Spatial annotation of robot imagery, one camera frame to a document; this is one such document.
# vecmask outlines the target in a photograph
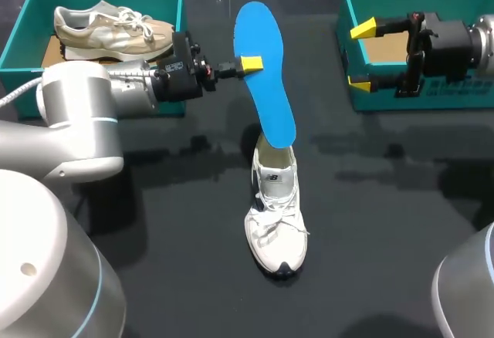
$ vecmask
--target shoe insole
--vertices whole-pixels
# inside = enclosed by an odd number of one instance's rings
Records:
[[[269,145],[292,145],[295,120],[282,81],[283,39],[270,10],[261,2],[245,4],[237,15],[233,39],[235,56],[261,56],[264,69],[245,76],[262,132]]]

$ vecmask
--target white shoelace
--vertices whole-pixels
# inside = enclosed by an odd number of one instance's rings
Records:
[[[303,232],[309,235],[309,232],[304,228],[300,227],[298,223],[295,222],[296,215],[296,187],[293,189],[290,196],[287,198],[272,198],[267,195],[262,195],[261,192],[255,195],[264,204],[264,211],[257,211],[252,208],[252,219],[259,225],[262,226],[260,233],[256,233],[258,237],[266,236],[269,231],[276,227],[278,224],[283,223],[292,226],[299,232]]]
[[[134,31],[136,29],[142,29],[142,35],[145,40],[152,41],[154,39],[153,29],[148,23],[146,23],[146,20],[152,19],[149,15],[142,15],[139,12],[135,12],[134,10],[124,6],[120,6],[118,9],[120,10],[118,13],[118,18],[103,13],[99,14],[114,20],[114,25],[116,27],[131,27]]]

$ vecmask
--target new balance sneaker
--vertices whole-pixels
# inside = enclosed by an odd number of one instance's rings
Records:
[[[105,1],[87,10],[59,6],[54,16],[67,60],[151,60],[172,46],[173,25]]]
[[[281,277],[292,275],[307,251],[296,171],[292,147],[275,149],[261,134],[252,159],[255,203],[245,216],[245,234],[257,262]]]

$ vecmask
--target shoe sole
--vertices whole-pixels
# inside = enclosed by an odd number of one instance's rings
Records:
[[[254,185],[254,175],[253,175],[252,169],[250,171],[250,181],[251,181],[251,185],[253,186]],[[286,277],[294,276],[302,268],[302,266],[300,266],[297,270],[292,270],[286,262],[282,262],[277,271],[272,271],[272,270],[268,269],[262,263],[262,261],[259,259],[259,257],[257,256],[257,253],[254,250],[254,247],[252,247],[252,242],[251,242],[250,237],[249,237],[249,225],[248,225],[248,223],[249,223],[249,215],[246,215],[245,219],[244,219],[244,229],[245,229],[245,237],[247,238],[247,243],[249,244],[250,252],[254,256],[258,265],[262,267],[262,270],[266,274],[268,274],[270,276],[276,276],[279,278],[286,278]]]
[[[76,47],[65,46],[64,57],[66,60],[95,60],[101,58],[111,58],[120,60],[121,62],[141,59],[149,61],[167,52],[170,48],[171,46],[154,52],[132,55],[106,49],[77,49]]]

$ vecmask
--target teal box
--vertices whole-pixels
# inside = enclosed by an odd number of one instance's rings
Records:
[[[53,12],[56,6],[82,10],[101,0],[25,0],[21,13],[0,58],[0,81],[7,93],[39,76],[41,62],[50,37],[54,34]],[[176,31],[187,29],[184,0],[104,0],[115,6],[125,6],[153,19],[175,25]],[[20,96],[15,102],[19,119],[40,117],[35,90]],[[185,103],[162,103],[160,114],[182,117]]]
[[[364,41],[352,40],[350,30],[372,17],[399,18],[410,12],[437,12],[443,21],[471,25],[481,15],[494,14],[494,0],[342,0],[336,32],[346,76],[404,72],[405,62],[371,63]],[[494,108],[492,80],[476,79],[472,71],[469,75],[472,78],[460,83],[423,77],[420,95],[407,98],[395,97],[394,89],[367,93],[349,85],[350,98],[356,111]]]

